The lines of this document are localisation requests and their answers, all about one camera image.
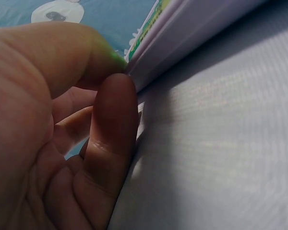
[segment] fingernail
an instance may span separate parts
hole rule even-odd
[[[113,59],[115,59],[115,61],[118,63],[118,65],[122,68],[122,70],[124,70],[127,67],[127,62],[117,52],[114,51],[112,53],[112,57],[113,57]]]

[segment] hand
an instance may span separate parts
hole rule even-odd
[[[107,227],[138,127],[124,66],[83,25],[0,29],[0,229]]]

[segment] cartoon illustration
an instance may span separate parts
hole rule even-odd
[[[31,23],[49,21],[80,23],[84,15],[84,9],[78,2],[79,0],[48,2],[33,11]]]

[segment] fabric surface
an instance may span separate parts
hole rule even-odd
[[[110,230],[288,230],[288,0],[143,94],[144,132]]]
[[[31,23],[31,19],[80,22],[97,29],[123,56],[155,1],[0,0],[0,27]]]

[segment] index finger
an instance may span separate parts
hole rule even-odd
[[[0,29],[0,42],[18,52],[45,79],[56,98],[75,84],[94,89],[126,63],[94,29],[76,23],[35,23]]]

